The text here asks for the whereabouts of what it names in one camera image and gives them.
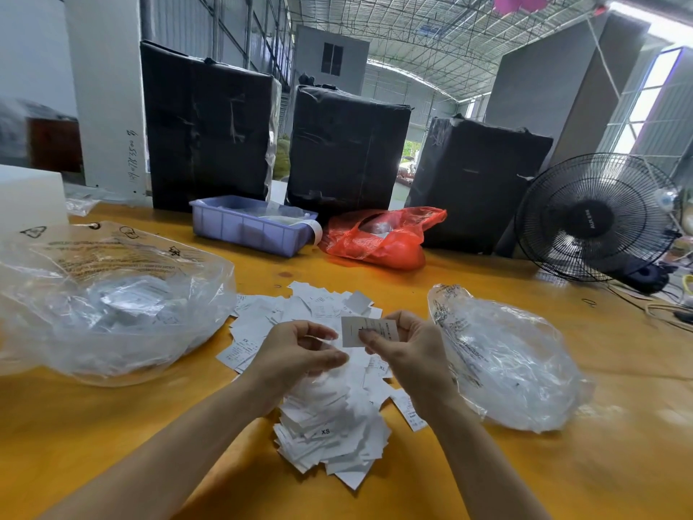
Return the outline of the white foam block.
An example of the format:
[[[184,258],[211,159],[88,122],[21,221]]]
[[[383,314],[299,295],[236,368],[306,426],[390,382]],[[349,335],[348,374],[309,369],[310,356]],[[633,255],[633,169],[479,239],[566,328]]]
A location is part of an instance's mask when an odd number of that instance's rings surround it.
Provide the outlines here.
[[[0,164],[0,237],[40,226],[68,224],[59,173]]]

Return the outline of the crumpled clear plastic bag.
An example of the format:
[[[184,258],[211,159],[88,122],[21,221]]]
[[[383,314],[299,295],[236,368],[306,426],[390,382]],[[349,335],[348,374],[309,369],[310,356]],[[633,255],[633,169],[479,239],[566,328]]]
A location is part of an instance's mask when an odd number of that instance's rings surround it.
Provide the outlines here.
[[[591,400],[594,383],[547,320],[459,285],[433,286],[427,302],[457,389],[481,419],[544,433]]]

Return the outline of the large clear bag with labels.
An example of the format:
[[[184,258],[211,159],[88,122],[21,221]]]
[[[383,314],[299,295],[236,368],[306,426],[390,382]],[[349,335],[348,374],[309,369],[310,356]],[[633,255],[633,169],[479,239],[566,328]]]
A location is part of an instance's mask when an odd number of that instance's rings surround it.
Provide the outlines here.
[[[236,305],[234,264],[115,222],[0,238],[0,376],[38,367],[133,385],[206,343]]]

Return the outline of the pink hanging cloth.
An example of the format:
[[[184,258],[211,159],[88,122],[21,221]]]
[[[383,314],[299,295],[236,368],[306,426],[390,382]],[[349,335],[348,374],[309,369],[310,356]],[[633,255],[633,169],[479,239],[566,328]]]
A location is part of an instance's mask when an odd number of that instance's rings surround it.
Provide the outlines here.
[[[534,13],[548,6],[548,0],[493,0],[494,9],[501,16],[507,16],[519,11]]]

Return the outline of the person's left hand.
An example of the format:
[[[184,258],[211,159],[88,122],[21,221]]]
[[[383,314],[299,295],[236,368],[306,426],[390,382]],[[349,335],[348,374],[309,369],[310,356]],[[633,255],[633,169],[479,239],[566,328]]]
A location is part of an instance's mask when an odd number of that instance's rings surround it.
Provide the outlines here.
[[[251,387],[259,415],[273,410],[303,379],[300,367],[304,349],[338,349],[331,344],[336,339],[333,329],[315,322],[296,320],[277,324],[242,375]]]

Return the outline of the white upright board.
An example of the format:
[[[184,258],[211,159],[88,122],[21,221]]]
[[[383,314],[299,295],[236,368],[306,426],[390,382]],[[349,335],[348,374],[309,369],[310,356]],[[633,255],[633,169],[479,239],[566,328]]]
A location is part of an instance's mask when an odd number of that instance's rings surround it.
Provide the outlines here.
[[[64,0],[85,183],[146,203],[140,0]]]

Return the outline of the person's left forearm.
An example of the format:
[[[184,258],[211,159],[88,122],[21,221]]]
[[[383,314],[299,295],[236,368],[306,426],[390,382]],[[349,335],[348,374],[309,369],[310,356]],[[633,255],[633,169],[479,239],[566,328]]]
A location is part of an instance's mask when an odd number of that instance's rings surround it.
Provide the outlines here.
[[[247,370],[37,520],[170,520],[237,436],[288,389]]]

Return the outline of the brown wooden cabinet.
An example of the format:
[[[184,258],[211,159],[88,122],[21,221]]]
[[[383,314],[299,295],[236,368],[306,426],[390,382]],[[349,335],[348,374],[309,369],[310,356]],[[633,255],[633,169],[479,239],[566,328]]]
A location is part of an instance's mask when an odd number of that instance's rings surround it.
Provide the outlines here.
[[[28,118],[27,153],[31,168],[57,173],[82,173],[78,121]]]

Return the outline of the large black wrapped package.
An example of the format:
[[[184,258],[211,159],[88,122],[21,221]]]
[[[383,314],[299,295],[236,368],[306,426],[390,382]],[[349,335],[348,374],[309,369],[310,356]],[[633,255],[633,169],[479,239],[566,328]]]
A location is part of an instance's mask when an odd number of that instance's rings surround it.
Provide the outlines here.
[[[271,75],[140,43],[152,205],[190,212],[223,195],[266,200],[282,86]]]

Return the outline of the medium black wrapped package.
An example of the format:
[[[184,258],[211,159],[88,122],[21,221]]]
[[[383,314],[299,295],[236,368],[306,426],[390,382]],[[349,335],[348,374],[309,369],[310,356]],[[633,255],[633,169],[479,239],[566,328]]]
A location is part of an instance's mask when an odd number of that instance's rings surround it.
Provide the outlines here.
[[[299,85],[290,137],[287,205],[320,222],[387,209],[411,107],[369,100],[335,86]]]

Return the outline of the grey cabin with window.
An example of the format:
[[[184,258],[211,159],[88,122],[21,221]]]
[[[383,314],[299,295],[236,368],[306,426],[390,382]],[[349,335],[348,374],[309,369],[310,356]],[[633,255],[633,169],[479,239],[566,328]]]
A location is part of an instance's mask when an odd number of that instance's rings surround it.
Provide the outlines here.
[[[370,43],[342,34],[298,25],[292,67],[292,87],[299,77],[361,95]]]

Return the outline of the low black wrapped package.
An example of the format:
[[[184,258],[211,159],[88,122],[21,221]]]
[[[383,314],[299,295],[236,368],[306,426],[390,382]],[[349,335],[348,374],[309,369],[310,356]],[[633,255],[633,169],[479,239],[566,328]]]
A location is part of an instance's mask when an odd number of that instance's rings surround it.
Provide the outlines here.
[[[506,232],[553,139],[464,118],[433,118],[406,207],[434,207],[445,221],[423,246],[491,254]]]

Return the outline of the grey upright board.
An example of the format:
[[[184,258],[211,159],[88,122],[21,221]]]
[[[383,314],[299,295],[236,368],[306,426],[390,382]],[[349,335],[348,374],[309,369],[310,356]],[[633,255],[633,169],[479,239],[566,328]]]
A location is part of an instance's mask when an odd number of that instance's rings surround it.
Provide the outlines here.
[[[595,153],[646,35],[645,22],[607,12],[505,54],[484,121],[551,137],[541,172]]]

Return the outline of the black electric fan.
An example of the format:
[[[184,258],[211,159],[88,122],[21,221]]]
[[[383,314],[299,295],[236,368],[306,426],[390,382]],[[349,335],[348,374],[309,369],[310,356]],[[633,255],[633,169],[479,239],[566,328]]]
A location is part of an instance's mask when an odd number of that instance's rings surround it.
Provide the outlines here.
[[[533,179],[514,235],[524,254],[555,276],[613,279],[653,295],[670,281],[658,261],[682,234],[682,206],[674,182],[640,156],[576,156]]]

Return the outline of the purple plastic bin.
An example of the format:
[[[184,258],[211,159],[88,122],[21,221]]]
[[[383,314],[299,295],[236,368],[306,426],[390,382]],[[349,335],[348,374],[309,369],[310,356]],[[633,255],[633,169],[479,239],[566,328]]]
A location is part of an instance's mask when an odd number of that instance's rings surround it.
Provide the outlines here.
[[[236,195],[190,201],[195,235],[292,258],[313,244],[313,231],[301,224],[317,214],[277,203]]]

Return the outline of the person's right hand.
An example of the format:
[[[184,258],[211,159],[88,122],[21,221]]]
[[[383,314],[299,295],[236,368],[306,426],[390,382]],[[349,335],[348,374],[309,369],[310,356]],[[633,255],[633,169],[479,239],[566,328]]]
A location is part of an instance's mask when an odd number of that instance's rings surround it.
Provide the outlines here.
[[[459,395],[440,329],[408,311],[397,311],[384,320],[394,320],[402,330],[402,363],[389,366],[417,414],[432,424],[443,404]]]

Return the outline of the red plastic bag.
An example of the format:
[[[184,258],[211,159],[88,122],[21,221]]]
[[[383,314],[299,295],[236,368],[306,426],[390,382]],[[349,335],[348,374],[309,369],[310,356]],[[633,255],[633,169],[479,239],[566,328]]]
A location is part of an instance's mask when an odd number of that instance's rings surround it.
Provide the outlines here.
[[[426,264],[425,232],[446,218],[446,210],[434,207],[351,211],[328,221],[319,248],[393,270],[419,270]]]

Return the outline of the pile of white paper labels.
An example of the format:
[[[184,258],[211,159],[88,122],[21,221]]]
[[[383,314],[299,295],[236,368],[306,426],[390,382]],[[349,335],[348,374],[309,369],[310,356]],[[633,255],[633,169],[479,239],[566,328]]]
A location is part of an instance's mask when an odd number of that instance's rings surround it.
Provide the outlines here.
[[[321,464],[328,475],[356,491],[388,445],[391,430],[380,412],[386,402],[394,403],[414,432],[427,423],[409,395],[389,382],[393,373],[386,361],[364,347],[342,347],[341,317],[380,319],[381,308],[359,291],[331,292],[297,281],[289,289],[289,297],[237,295],[231,312],[232,343],[216,358],[242,374],[278,323],[307,320],[333,328],[339,335],[334,346],[344,349],[349,362],[305,378],[286,394],[273,426],[274,444],[299,473]]]

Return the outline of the person's right forearm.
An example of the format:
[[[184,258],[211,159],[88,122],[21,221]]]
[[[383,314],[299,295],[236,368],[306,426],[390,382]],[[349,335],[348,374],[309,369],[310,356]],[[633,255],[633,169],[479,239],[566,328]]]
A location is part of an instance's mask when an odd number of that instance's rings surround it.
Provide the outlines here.
[[[415,408],[443,449],[470,520],[552,520],[459,394]]]

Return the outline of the single white paper tag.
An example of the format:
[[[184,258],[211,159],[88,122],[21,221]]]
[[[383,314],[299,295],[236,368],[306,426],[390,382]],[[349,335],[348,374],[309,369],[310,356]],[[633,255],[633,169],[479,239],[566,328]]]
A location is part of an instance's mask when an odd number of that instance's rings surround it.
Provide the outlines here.
[[[361,331],[373,331],[386,341],[398,342],[400,337],[394,320],[372,319],[369,317],[341,317],[341,342],[343,348],[364,347],[359,338]]]

